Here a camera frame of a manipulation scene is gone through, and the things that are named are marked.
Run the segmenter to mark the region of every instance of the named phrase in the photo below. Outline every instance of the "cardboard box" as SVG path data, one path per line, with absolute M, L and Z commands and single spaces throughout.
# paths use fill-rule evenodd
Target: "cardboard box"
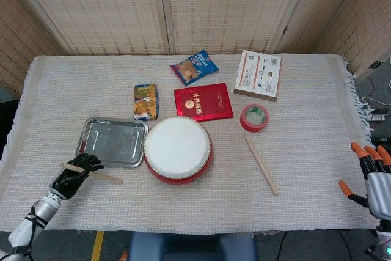
M 281 61 L 280 56 L 243 50 L 233 92 L 276 101 Z

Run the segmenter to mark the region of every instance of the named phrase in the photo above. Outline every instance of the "blue chair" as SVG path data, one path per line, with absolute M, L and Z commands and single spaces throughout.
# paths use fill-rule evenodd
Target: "blue chair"
M 251 233 L 175 235 L 133 232 L 128 261 L 258 261 Z

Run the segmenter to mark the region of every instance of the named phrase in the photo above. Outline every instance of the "cable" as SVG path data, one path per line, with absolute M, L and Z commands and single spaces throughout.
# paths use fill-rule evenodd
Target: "cable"
M 30 242 L 29 242 L 30 248 L 32 245 L 32 241 L 34 239 L 35 230 L 37 229 L 37 215 L 35 214 L 35 207 L 34 206 L 31 207 L 31 221 L 32 221 L 32 227 L 31 227 L 31 237 L 30 237 Z M 30 261 L 34 261 L 34 259 L 31 256 L 31 252 L 27 256 L 29 256 Z
M 379 258 L 377 258 L 373 253 L 372 251 L 374 251 L 376 249 L 376 247 L 378 246 L 379 243 L 376 243 L 376 244 L 373 244 L 371 246 L 368 246 L 364 253 L 366 253 L 366 255 L 368 255 L 369 257 L 371 257 L 373 260 L 375 261 L 381 261 Z
M 348 249 L 348 254 L 349 254 L 349 260 L 350 261 L 352 261 L 353 259 L 352 259 L 352 252 L 350 251 L 350 248 L 349 248 L 349 245 L 348 245 L 348 242 L 346 241 L 346 239 L 345 239 L 345 237 L 343 236 L 343 234 L 339 231 L 339 230 L 337 230 L 337 232 L 339 233 L 339 235 L 341 236 L 341 238 L 342 238 L 342 240 L 343 240 L 343 242 L 345 243 L 345 245 L 346 245 L 346 248 Z
M 391 106 L 391 103 L 387 104 L 387 103 L 383 103 L 383 102 L 377 101 L 377 100 L 375 100 L 375 99 L 373 99 L 373 98 L 370 98 L 370 96 L 372 95 L 372 93 L 373 93 L 373 91 L 374 91 L 374 89 L 375 89 L 375 84 L 373 83 L 373 81 L 371 80 L 370 77 L 368 77 L 368 79 L 371 81 L 373 88 L 372 88 L 371 93 L 370 93 L 368 96 L 362 97 L 362 98 L 361 98 L 362 101 L 363 101 L 364 103 L 368 103 L 367 101 L 365 101 L 365 99 L 368 99 L 368 100 L 371 100 L 371 101 L 373 101 L 373 102 L 379 103 L 380 105 Z
M 279 260 L 280 260 L 280 255 L 281 255 L 281 250 L 282 250 L 282 244 L 283 244 L 283 241 L 285 240 L 285 237 L 287 236 L 287 234 L 288 234 L 288 232 L 285 232 L 285 234 L 284 234 L 283 237 L 282 237 L 281 244 L 280 244 L 280 249 L 279 249 L 279 253 L 277 254 L 276 261 L 279 261 Z
M 376 89 L 376 86 L 375 86 L 375 83 L 373 82 L 373 80 L 372 80 L 369 76 L 367 77 L 367 79 L 369 79 L 369 82 L 371 82 L 372 89 L 371 89 L 371 92 L 370 92 L 369 94 L 366 94 L 366 95 L 363 96 L 363 97 L 367 97 L 367 98 L 368 98 L 368 97 L 371 97 L 371 96 L 372 96 L 373 92 L 374 92 L 375 89 Z M 368 105 L 368 108 L 370 108 L 371 105 L 374 106 L 374 107 L 376 108 L 376 105 L 375 105 L 373 102 L 368 102 L 368 103 L 366 103 L 364 100 L 362 100 L 362 101 L 363 101 L 363 103 L 365 103 L 365 104 Z M 374 123 L 374 125 L 372 125 L 371 127 L 372 127 L 372 129 L 375 130 L 375 129 L 379 126 L 379 124 L 382 122 L 382 120 L 380 120 L 379 122 L 374 122 L 374 121 L 372 121 L 372 119 L 373 119 L 373 114 L 372 114 L 370 123 Z

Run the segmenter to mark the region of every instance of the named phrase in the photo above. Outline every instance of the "robotic hand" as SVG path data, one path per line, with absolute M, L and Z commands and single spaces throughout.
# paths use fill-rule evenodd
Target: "robotic hand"
M 61 207 L 62 200 L 71 199 L 80 188 L 90 171 L 104 168 L 95 155 L 80 154 L 68 164 L 84 169 L 79 173 L 64 169 L 50 185 L 51 193 L 34 203 L 30 213 L 21 224 L 9 235 L 8 241 L 12 245 L 12 252 L 7 255 L 0 251 L 0 261 L 21 260 L 24 256 L 31 257 L 31 245 L 41 231 Z
M 68 164 L 84 168 L 84 171 L 79 173 L 64 169 L 54 182 L 52 182 L 50 191 L 61 197 L 62 200 L 69 200 L 76 194 L 90 171 L 97 171 L 104 168 L 101 165 L 101 161 L 95 155 L 88 155 L 86 153 L 80 154 L 75 159 L 69 161 Z
M 372 253 L 379 246 L 383 254 L 382 259 L 391 261 L 391 156 L 381 146 L 376 151 L 369 146 L 363 149 L 353 142 L 351 148 L 360 160 L 367 197 L 355 195 L 342 180 L 339 181 L 340 188 L 346 197 L 369 208 L 370 213 L 380 220 L 380 225 L 376 227 L 379 241 L 369 246 L 365 253 L 380 261 Z

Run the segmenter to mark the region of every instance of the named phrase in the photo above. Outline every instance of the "white tablecloth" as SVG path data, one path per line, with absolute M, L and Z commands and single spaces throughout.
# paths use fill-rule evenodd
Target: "white tablecloth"
M 176 114 L 169 65 L 186 56 L 40 56 L 26 78 L 15 125 L 0 162 L 0 230 L 13 230 L 30 206 L 49 191 L 59 163 L 75 156 L 84 121 L 91 116 L 133 117 L 135 84 L 157 83 L 158 121 Z M 233 89 L 240 55 L 215 55 L 220 68 L 194 86 L 225 82 Z M 282 54 L 276 102 L 230 93 L 235 118 L 204 122 L 214 160 L 195 184 L 160 182 L 143 163 L 105 169 L 123 185 L 88 178 L 62 203 L 49 229 L 222 233 L 374 227 L 376 221 L 340 191 L 346 180 L 365 194 L 350 142 L 367 143 L 353 80 L 336 55 Z M 249 103 L 262 104 L 268 126 L 247 133 L 239 124 Z M 153 127 L 156 122 L 148 123 Z M 244 136 L 248 134 L 274 179 L 274 196 Z

